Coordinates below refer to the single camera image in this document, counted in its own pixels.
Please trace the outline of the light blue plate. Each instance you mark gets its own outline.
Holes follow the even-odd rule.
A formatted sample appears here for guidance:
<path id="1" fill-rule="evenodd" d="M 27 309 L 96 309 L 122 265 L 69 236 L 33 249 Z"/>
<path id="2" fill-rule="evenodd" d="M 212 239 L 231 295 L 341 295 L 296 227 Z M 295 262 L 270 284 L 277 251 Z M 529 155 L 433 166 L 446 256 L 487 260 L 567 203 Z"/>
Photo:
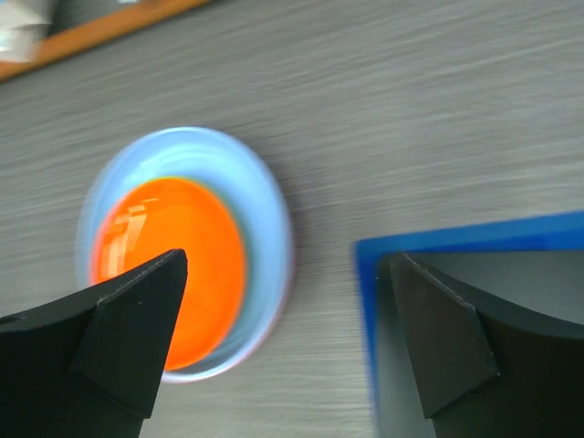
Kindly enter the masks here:
<path id="1" fill-rule="evenodd" d="M 76 236 L 78 284 L 87 287 L 97 231 L 128 191 L 156 177 L 178 176 L 217 193 L 235 214 L 245 245 L 294 234 L 287 203 L 265 163 L 238 139 L 218 130 L 177 127 L 152 132 L 123 148 L 100 172 L 83 204 Z"/>

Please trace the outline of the black cloth mat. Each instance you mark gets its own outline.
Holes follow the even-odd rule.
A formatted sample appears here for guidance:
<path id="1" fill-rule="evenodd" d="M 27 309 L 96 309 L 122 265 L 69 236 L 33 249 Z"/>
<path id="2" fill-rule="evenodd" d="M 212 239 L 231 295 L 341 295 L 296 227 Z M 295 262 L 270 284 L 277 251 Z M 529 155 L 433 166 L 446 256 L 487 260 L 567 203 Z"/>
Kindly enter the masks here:
<path id="1" fill-rule="evenodd" d="M 523 308 L 582 325 L 583 255 L 515 252 L 411 255 L 466 284 Z M 378 267 L 379 424 L 384 437 L 439 437 L 425 418 L 391 286 L 391 263 Z"/>

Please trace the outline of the orange plate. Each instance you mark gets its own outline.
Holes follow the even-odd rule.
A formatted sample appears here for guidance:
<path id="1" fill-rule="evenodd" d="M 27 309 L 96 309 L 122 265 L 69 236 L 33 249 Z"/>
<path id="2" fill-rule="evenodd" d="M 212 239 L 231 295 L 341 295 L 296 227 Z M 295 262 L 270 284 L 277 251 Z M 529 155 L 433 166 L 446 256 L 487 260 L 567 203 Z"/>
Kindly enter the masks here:
<path id="1" fill-rule="evenodd" d="M 210 354 L 242 308 L 245 246 L 228 208 L 209 189 L 186 178 L 145 182 L 109 209 L 95 236 L 88 269 L 91 282 L 98 283 L 177 248 L 187 256 L 188 273 L 167 371 Z"/>

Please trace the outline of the orange wooden shelf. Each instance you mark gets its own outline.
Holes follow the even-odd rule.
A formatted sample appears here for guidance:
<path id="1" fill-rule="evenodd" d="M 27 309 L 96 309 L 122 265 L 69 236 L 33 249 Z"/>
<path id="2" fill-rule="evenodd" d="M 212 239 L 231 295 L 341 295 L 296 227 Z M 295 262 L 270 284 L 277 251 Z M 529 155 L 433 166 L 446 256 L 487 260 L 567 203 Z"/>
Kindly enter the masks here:
<path id="1" fill-rule="evenodd" d="M 42 40 L 31 61 L 1 62 L 1 82 L 49 66 L 67 57 L 131 35 L 146 27 L 209 4 L 206 0 L 140 1 L 109 15 L 72 27 Z"/>

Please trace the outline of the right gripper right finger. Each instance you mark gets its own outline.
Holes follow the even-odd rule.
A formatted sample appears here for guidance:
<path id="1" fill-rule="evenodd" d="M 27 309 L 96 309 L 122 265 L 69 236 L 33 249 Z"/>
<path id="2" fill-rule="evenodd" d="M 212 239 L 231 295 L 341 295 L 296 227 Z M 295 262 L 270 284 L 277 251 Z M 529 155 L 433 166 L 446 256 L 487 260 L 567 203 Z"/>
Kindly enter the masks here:
<path id="1" fill-rule="evenodd" d="M 439 437 L 580 437 L 583 327 L 408 254 L 391 286 L 425 418 Z"/>

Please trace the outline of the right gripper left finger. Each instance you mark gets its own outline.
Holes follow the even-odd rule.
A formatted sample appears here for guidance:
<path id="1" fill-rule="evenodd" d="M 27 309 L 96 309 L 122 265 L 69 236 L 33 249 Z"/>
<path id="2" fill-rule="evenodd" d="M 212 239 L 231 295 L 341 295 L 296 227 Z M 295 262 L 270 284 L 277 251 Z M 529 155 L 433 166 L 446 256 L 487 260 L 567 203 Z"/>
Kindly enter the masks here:
<path id="1" fill-rule="evenodd" d="M 4 437 L 137 437 L 152 415 L 183 300 L 173 249 L 1 319 Z"/>

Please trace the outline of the pink plate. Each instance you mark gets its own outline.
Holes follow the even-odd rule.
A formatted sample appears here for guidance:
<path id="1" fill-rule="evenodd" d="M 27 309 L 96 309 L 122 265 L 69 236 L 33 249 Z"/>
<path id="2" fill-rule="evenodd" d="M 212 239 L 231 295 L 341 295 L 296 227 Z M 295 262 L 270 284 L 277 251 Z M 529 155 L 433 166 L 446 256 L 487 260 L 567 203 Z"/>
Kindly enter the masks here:
<path id="1" fill-rule="evenodd" d="M 251 238 L 244 304 L 226 338 L 193 365 L 165 371 L 162 382 L 184 384 L 222 374 L 246 360 L 266 340 L 278 322 L 289 296 L 294 274 L 294 248 L 289 238 L 261 243 Z"/>

